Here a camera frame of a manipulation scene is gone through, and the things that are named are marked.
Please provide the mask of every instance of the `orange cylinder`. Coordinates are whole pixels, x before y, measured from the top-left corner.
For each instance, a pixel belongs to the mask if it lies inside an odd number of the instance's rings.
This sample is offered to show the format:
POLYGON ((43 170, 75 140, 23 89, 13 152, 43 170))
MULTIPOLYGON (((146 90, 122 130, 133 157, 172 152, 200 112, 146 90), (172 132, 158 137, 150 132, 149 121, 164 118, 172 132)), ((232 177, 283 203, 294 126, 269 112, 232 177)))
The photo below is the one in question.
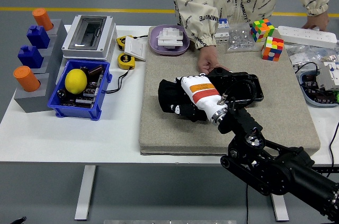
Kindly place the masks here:
POLYGON ((43 26, 45 31, 49 31, 53 28, 51 19, 44 8, 36 8, 32 14, 37 24, 43 26))
POLYGON ((18 67, 13 75, 26 92, 34 92, 40 87, 40 81, 28 66, 18 67))

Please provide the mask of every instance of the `table leg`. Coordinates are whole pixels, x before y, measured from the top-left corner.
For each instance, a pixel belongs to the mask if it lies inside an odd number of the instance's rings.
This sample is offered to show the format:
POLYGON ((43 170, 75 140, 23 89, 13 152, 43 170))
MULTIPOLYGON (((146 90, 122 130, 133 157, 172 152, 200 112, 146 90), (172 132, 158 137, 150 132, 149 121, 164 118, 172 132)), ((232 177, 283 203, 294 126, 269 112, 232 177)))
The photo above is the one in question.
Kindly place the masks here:
POLYGON ((92 187, 95 174, 95 165, 86 165, 84 169, 83 180, 79 192, 78 205, 75 212, 75 220, 87 220, 88 209, 92 194, 92 187))
POLYGON ((283 195, 271 194, 276 221, 289 221, 283 195))

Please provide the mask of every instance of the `orange stripe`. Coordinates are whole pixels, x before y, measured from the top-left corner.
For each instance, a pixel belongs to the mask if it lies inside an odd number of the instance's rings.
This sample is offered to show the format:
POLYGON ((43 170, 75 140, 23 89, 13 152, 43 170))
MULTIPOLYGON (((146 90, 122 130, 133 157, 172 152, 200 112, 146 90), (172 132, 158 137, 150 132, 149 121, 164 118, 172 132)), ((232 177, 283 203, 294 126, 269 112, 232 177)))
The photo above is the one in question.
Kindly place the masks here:
POLYGON ((205 98, 212 95, 219 95, 218 91, 215 88, 195 93, 193 95, 193 101, 194 103, 197 103, 201 98, 205 98))
POLYGON ((199 85, 192 85, 190 86, 190 90, 192 93, 200 90, 207 90, 207 89, 214 89, 214 85, 211 83, 206 83, 206 84, 199 84, 199 85))

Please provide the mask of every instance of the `black robotic arm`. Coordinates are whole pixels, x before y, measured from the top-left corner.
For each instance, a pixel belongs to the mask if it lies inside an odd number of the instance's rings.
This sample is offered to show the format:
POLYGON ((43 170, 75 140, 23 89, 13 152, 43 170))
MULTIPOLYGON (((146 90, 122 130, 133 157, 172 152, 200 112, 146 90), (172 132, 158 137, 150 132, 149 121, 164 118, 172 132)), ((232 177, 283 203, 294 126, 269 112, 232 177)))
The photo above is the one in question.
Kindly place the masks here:
POLYGON ((265 140, 262 127, 244 108, 228 109, 218 129, 235 134, 228 155, 221 158, 224 168, 263 195, 290 192, 339 223, 339 184, 314 171, 314 161, 302 147, 288 148, 265 140), (265 148, 276 150, 278 155, 273 157, 265 148))

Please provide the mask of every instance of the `robotic arm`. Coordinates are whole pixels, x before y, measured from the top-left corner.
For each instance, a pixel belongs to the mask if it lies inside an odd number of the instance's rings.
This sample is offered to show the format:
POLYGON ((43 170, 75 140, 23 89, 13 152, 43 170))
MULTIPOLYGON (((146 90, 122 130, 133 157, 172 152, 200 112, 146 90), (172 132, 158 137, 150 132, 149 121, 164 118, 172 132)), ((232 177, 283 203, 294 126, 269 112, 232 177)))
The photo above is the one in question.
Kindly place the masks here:
POLYGON ((302 147, 285 147, 266 140, 261 133, 263 128, 244 105, 232 98, 226 104, 227 96, 220 96, 205 75, 182 77, 177 83, 220 133, 235 134, 228 154, 221 158, 224 168, 263 195, 290 192, 339 223, 339 184, 314 171, 314 161, 302 147), (278 155, 270 155, 265 147, 276 150, 278 155))

